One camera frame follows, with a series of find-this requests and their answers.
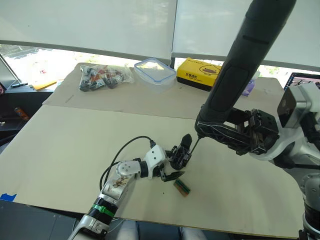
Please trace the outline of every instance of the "robotic hand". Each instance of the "robotic hand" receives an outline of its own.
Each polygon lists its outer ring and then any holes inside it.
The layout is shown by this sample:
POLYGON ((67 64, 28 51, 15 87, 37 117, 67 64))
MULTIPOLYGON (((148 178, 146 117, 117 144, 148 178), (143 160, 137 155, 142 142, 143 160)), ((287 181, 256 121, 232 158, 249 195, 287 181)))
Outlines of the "robotic hand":
POLYGON ((289 87, 277 108, 278 116, 233 107, 295 3, 296 0, 253 0, 194 127, 200 138, 212 138, 238 155, 249 153, 270 161, 293 176, 305 205, 304 230, 299 231, 299 238, 320 239, 318 88, 313 83, 289 87))
POLYGON ((164 151, 159 145, 153 145, 142 161, 136 158, 119 162, 88 214, 82 217, 68 240, 104 239, 113 217, 135 178, 161 177, 164 182, 177 179, 184 172, 175 171, 166 175, 165 161, 168 160, 172 166, 179 166, 175 169, 181 170, 191 157, 191 143, 192 138, 187 134, 182 138, 180 146, 174 146, 171 151, 164 151))

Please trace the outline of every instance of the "plastic bag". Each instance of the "plastic bag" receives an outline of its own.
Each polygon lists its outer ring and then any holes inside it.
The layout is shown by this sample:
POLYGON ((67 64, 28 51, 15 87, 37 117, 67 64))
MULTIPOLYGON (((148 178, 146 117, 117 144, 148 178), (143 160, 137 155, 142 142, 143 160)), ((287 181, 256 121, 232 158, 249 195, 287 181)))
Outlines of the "plastic bag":
POLYGON ((115 88, 121 83, 133 83, 134 77, 127 66, 95 65, 80 67, 82 76, 79 89, 94 91, 101 87, 115 88))

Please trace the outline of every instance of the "green cable tie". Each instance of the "green cable tie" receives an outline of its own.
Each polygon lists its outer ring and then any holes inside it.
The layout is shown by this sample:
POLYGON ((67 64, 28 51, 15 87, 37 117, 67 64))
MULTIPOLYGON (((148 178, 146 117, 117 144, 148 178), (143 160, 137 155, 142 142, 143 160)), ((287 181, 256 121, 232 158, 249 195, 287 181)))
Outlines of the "green cable tie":
POLYGON ((110 217, 114 217, 115 215, 113 212, 109 211, 105 206, 99 206, 99 205, 93 204, 92 207, 94 209, 99 210, 100 213, 107 214, 110 217))

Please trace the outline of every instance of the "cartoon logo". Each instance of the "cartoon logo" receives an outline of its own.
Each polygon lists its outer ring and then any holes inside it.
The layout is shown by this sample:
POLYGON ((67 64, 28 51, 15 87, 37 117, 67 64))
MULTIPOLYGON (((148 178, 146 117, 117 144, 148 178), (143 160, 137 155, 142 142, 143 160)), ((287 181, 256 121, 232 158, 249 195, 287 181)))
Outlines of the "cartoon logo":
POLYGON ((218 75, 220 69, 213 65, 205 65, 199 68, 205 75, 218 75))

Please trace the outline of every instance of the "white roller blind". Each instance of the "white roller blind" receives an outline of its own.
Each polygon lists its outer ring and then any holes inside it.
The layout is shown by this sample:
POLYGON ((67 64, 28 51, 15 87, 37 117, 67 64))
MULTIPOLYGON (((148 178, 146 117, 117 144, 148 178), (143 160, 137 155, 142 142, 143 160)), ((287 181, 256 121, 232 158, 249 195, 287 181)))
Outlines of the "white roller blind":
MULTIPOLYGON (((225 57, 251 0, 178 0, 173 55, 225 57)), ((320 0, 297 0, 266 61, 320 69, 320 0)))
POLYGON ((176 4, 176 0, 4 0, 0 41, 170 60, 176 4))

